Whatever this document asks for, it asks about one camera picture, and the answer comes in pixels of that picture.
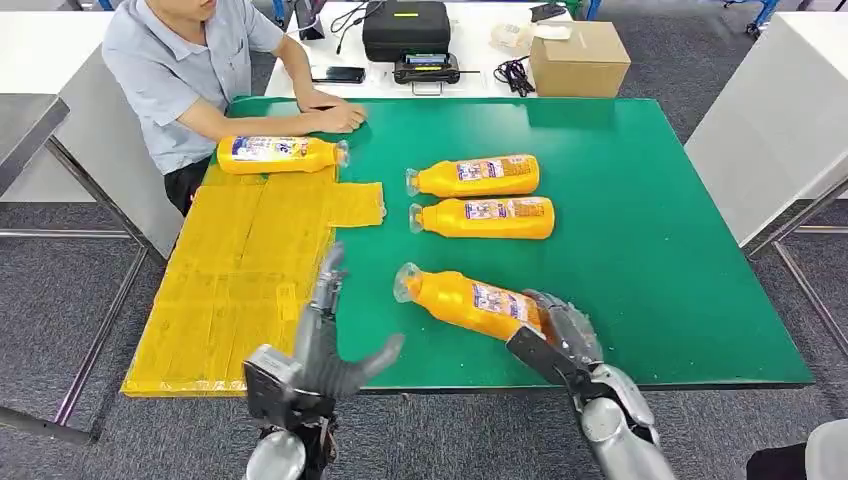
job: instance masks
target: table leg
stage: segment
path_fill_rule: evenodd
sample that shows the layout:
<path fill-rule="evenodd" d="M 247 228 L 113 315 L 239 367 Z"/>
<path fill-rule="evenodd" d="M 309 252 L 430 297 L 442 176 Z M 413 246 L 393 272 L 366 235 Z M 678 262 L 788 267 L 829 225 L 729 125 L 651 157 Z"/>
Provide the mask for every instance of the table leg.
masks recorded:
<path fill-rule="evenodd" d="M 846 234 L 848 227 L 837 225 L 801 225 L 795 230 L 795 233 L 823 233 L 823 234 Z"/>
<path fill-rule="evenodd" d="M 836 343 L 838 344 L 839 349 L 842 350 L 845 358 L 848 358 L 848 338 L 845 338 L 845 334 L 842 332 L 842 329 L 839 328 L 839 324 L 836 323 L 836 320 L 833 319 L 833 315 L 830 314 L 827 306 L 825 306 L 824 302 L 822 302 L 821 297 L 819 297 L 809 280 L 807 280 L 806 275 L 804 275 L 804 272 L 801 271 L 801 268 L 789 253 L 789 250 L 787 250 L 786 247 L 784 247 L 779 241 L 774 242 L 774 248 L 777 250 L 777 254 L 780 255 L 780 259 L 783 260 L 786 268 L 789 269 L 792 277 L 798 283 L 798 286 L 801 287 L 801 290 L 804 292 L 807 300 L 810 301 L 813 308 L 816 310 L 816 313 L 824 322 L 825 328 L 828 329 L 830 335 L 834 340 L 836 340 Z"/>
<path fill-rule="evenodd" d="M 89 432 L 57 425 L 51 421 L 42 420 L 27 413 L 6 407 L 0 407 L 0 425 L 6 425 L 25 432 L 37 433 L 79 445 L 88 445 L 92 441 Z"/>
<path fill-rule="evenodd" d="M 85 358 L 82 360 L 82 364 L 74 377 L 74 381 L 71 383 L 71 388 L 65 394 L 65 398 L 62 399 L 62 403 L 59 405 L 59 411 L 56 412 L 56 416 L 53 419 L 53 421 L 57 424 L 64 426 L 68 423 L 68 417 L 71 416 L 71 412 L 73 412 L 73 409 L 76 406 L 79 395 L 82 393 L 82 389 L 85 387 L 85 383 L 88 381 L 89 375 L 91 375 L 91 370 L 94 368 L 94 363 L 97 361 L 97 357 L 100 356 L 100 351 L 103 350 L 106 338 L 112 330 L 112 324 L 115 323 L 115 318 L 118 316 L 118 313 L 120 313 L 121 307 L 124 306 L 124 301 L 127 298 L 130 287 L 135 281 L 135 278 L 138 276 L 139 270 L 141 270 L 141 264 L 144 263 L 146 253 L 145 247 L 139 246 L 138 252 L 136 252 L 135 258 L 133 259 L 133 263 L 130 265 L 129 271 L 127 271 L 124 276 L 121 286 L 118 288 L 118 293 L 115 294 L 115 298 L 112 299 L 112 304 L 109 305 L 109 310 L 106 312 L 106 316 L 103 318 L 103 321 L 100 322 L 100 328 L 97 330 L 97 335 L 95 335 L 94 341 L 88 349 L 88 353 L 85 354 Z"/>
<path fill-rule="evenodd" d="M 807 220 L 809 220 L 815 214 L 820 212 L 824 207 L 833 203 L 834 200 L 839 198 L 839 196 L 845 193 L 846 191 L 848 191 L 848 175 L 846 175 L 845 178 L 843 178 L 841 181 L 827 189 L 824 193 L 819 195 L 818 198 L 813 200 L 813 202 L 807 205 L 806 208 L 798 212 L 798 214 L 792 217 L 791 220 L 781 225 L 780 228 L 778 228 L 771 235 L 769 235 L 768 238 L 763 241 L 763 243 L 757 245 L 757 247 L 754 248 L 750 254 L 748 254 L 748 257 L 753 257 L 757 254 L 757 252 L 767 247 L 771 243 L 783 240 L 783 238 L 797 230 L 798 227 L 800 227 L 801 225 L 807 223 Z"/>
<path fill-rule="evenodd" d="M 85 190 L 97 200 L 98 203 L 106 207 L 115 220 L 121 224 L 124 230 L 136 241 L 139 245 L 144 246 L 148 253 L 161 265 L 167 262 L 162 254 L 156 250 L 156 247 L 150 243 L 150 240 L 141 233 L 138 227 L 127 217 L 123 210 L 114 202 L 112 198 L 94 181 L 91 175 L 82 168 L 82 165 L 74 158 L 71 152 L 62 145 L 54 135 L 51 135 L 44 144 L 50 153 L 64 166 L 68 172 L 85 188 Z"/>
<path fill-rule="evenodd" d="M 0 228 L 0 238 L 132 238 L 123 230 Z"/>

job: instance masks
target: green mat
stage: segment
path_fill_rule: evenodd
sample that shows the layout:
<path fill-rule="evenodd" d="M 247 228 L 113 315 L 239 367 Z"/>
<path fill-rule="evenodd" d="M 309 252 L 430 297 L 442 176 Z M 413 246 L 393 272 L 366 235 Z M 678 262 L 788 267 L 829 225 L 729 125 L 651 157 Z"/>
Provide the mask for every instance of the green mat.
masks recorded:
<path fill-rule="evenodd" d="M 339 305 L 343 357 L 406 335 L 371 387 L 545 385 L 502 342 L 392 297 L 407 261 L 587 312 L 606 361 L 643 386 L 809 383 L 812 376 L 655 101 L 640 99 L 367 99 L 346 182 L 383 182 L 382 226 L 339 229 L 350 272 Z M 231 116 L 289 115 L 290 100 L 236 101 Z M 338 140 L 338 136 L 322 136 Z M 545 241 L 447 239 L 409 232 L 407 168 L 527 152 L 537 195 L 556 208 Z"/>

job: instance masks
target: yellow sponge sheet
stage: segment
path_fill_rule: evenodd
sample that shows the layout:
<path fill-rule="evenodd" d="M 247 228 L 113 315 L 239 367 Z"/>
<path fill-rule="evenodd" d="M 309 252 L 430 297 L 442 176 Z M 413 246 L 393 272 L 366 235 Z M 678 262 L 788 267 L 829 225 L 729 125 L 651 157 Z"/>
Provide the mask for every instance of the yellow sponge sheet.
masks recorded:
<path fill-rule="evenodd" d="M 126 395 L 242 395 L 242 362 L 259 345 L 292 353 L 333 227 L 382 223 L 379 183 L 339 184 L 334 169 L 260 181 L 213 167 L 171 254 Z"/>

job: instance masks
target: bottle label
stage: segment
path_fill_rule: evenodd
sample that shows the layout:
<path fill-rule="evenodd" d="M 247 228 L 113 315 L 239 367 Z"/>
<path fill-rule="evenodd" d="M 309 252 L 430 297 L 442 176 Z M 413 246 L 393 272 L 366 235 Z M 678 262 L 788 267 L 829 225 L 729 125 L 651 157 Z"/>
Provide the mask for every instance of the bottle label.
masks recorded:
<path fill-rule="evenodd" d="M 480 310 L 527 322 L 527 297 L 484 283 L 472 283 L 474 306 Z"/>
<path fill-rule="evenodd" d="M 456 173 L 460 181 L 526 175 L 530 173 L 530 162 L 522 156 L 469 160 L 458 162 Z"/>
<path fill-rule="evenodd" d="M 233 160 L 237 162 L 274 162 L 306 156 L 309 139 L 303 137 L 236 137 Z"/>
<path fill-rule="evenodd" d="M 468 200 L 465 202 L 465 218 L 486 220 L 490 218 L 541 217 L 545 205 L 538 197 L 509 200 Z"/>

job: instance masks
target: metal robotic hand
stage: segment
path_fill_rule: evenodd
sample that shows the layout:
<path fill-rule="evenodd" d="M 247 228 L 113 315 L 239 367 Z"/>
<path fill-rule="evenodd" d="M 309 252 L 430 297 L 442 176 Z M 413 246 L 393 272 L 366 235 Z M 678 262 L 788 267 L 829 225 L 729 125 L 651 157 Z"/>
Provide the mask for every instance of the metal robotic hand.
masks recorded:
<path fill-rule="evenodd" d="M 610 480 L 673 480 L 654 415 L 633 380 L 607 365 L 589 318 L 570 303 L 526 290 L 542 332 L 520 328 L 507 348 L 546 380 L 565 385 L 598 464 Z"/>
<path fill-rule="evenodd" d="M 298 322 L 294 356 L 262 345 L 244 362 L 248 410 L 263 428 L 248 461 L 247 480 L 321 478 L 336 454 L 336 400 L 355 394 L 400 354 L 404 337 L 395 334 L 358 362 L 339 356 L 336 308 L 345 276 L 339 270 L 343 256 L 336 243 L 321 264 Z"/>

